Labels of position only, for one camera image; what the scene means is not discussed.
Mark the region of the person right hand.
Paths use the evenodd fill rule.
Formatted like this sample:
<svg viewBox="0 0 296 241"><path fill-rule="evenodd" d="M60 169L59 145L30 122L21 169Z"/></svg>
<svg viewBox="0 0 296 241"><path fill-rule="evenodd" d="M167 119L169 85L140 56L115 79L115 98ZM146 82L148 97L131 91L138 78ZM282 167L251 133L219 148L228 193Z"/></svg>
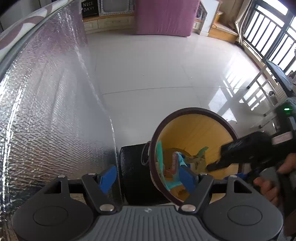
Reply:
<svg viewBox="0 0 296 241"><path fill-rule="evenodd" d="M253 183L260 193L276 207L281 206L285 218L283 232L285 236L295 238L295 188L291 180L295 178L295 153L289 154L284 163L275 172L277 181L257 177Z"/></svg>

